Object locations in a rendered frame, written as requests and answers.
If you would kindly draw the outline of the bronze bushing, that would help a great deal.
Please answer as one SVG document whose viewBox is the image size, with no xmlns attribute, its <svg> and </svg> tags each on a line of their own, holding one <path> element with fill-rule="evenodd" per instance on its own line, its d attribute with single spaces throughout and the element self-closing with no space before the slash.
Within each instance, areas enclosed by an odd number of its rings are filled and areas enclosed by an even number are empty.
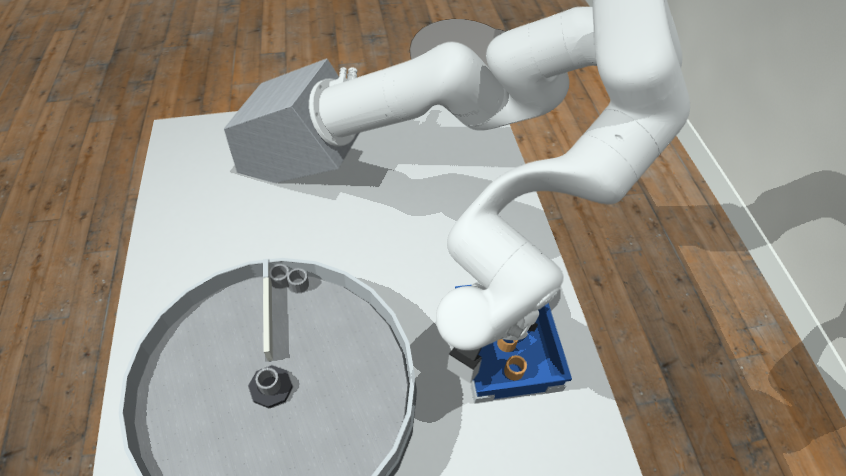
<svg viewBox="0 0 846 476">
<path fill-rule="evenodd" d="M 503 339 L 497 341 L 497 345 L 500 350 L 504 352 L 511 352 L 516 348 L 518 340 L 513 340 L 514 343 L 506 343 Z"/>
<path fill-rule="evenodd" d="M 512 371 L 509 368 L 510 364 L 518 365 L 521 368 L 522 371 L 521 372 Z M 524 360 L 524 358 L 522 358 L 521 356 L 515 355 L 515 356 L 511 356 L 507 360 L 505 368 L 504 368 L 504 373 L 505 373 L 505 375 L 508 379 L 516 381 L 516 380 L 519 380 L 523 377 L 523 375 L 526 371 L 526 368 L 527 368 L 527 364 L 526 364 L 526 361 Z"/>
</svg>

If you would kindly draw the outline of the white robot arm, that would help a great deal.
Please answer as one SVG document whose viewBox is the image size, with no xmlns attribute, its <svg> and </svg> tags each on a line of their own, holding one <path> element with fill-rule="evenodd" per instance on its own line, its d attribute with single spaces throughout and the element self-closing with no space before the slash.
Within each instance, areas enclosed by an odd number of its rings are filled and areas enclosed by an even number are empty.
<svg viewBox="0 0 846 476">
<path fill-rule="evenodd" d="M 495 179 L 448 235 L 452 258 L 483 285 L 451 290 L 436 312 L 440 335 L 454 347 L 447 369 L 469 383 L 479 373 L 481 348 L 519 338 L 517 323 L 548 304 L 564 279 L 555 262 L 497 214 L 538 191 L 619 202 L 690 112 L 667 0 L 593 0 L 592 7 L 500 34 L 486 60 L 490 69 L 467 46 L 447 42 L 358 78 L 356 68 L 342 67 L 339 79 L 319 81 L 309 99 L 316 131 L 333 146 L 418 118 L 435 105 L 471 129 L 489 130 L 552 111 L 568 93 L 565 71 L 597 66 L 610 103 L 573 147 Z"/>
</svg>

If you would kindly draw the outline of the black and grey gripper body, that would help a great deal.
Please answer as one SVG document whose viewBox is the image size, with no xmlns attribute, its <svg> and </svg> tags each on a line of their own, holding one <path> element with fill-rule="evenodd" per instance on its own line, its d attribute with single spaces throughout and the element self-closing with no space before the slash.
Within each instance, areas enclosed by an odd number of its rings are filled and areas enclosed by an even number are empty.
<svg viewBox="0 0 846 476">
<path fill-rule="evenodd" d="M 471 286 L 483 286 L 483 285 L 480 284 L 477 281 Z M 521 339 L 524 339 L 528 335 L 527 331 L 529 330 L 530 326 L 533 325 L 536 322 L 538 316 L 539 316 L 539 311 L 538 310 L 533 311 L 517 323 L 519 328 L 523 329 L 523 332 L 522 332 L 522 334 L 519 338 L 516 338 L 515 336 L 509 336 L 507 338 L 502 338 L 502 339 L 505 339 L 505 340 L 521 340 Z"/>
</svg>

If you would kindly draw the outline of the blue open crate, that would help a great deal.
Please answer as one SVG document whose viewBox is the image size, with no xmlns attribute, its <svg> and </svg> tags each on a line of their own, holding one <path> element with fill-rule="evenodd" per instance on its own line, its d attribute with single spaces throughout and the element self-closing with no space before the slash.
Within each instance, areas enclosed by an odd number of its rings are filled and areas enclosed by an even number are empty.
<svg viewBox="0 0 846 476">
<path fill-rule="evenodd" d="M 566 388 L 566 382 L 572 380 L 549 303 L 538 311 L 536 330 L 527 331 L 527 337 L 518 340 L 513 351 L 500 350 L 497 341 L 482 347 L 479 373 L 471 383 L 474 404 L 542 392 L 561 392 Z M 523 377 L 516 381 L 508 379 L 504 373 L 507 360 L 515 355 L 527 362 Z"/>
</svg>

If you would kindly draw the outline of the grey metal bushing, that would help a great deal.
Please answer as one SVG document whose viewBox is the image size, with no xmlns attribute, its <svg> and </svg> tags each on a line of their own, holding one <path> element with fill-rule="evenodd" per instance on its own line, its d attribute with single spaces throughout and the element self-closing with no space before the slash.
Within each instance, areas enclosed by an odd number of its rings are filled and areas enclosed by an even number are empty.
<svg viewBox="0 0 846 476">
<path fill-rule="evenodd" d="M 272 282 L 273 286 L 275 288 L 278 288 L 278 289 L 286 288 L 289 285 L 288 281 L 287 281 L 288 273 L 289 273 L 289 269 L 286 265 L 283 265 L 283 264 L 274 265 L 269 271 L 269 275 L 270 275 L 271 282 Z M 284 274 L 285 276 L 282 277 L 282 278 L 279 278 L 279 279 L 275 278 L 276 276 L 278 276 L 280 274 Z"/>
<path fill-rule="evenodd" d="M 293 283 L 296 279 L 304 279 L 302 282 Z M 309 287 L 309 281 L 306 271 L 300 268 L 291 270 L 287 275 L 287 280 L 291 291 L 295 293 L 305 292 Z"/>
<path fill-rule="evenodd" d="M 269 378 L 269 377 L 276 378 L 274 383 L 270 386 L 267 386 L 267 387 L 262 386 L 262 382 L 266 378 Z M 259 390 L 264 395 L 268 395 L 268 396 L 274 395 L 275 393 L 277 393 L 279 391 L 279 389 L 281 387 L 281 381 L 279 379 L 279 376 L 278 376 L 277 372 L 272 368 L 264 368 L 264 369 L 260 370 L 257 373 L 255 380 L 256 380 L 256 384 L 257 384 Z"/>
</svg>

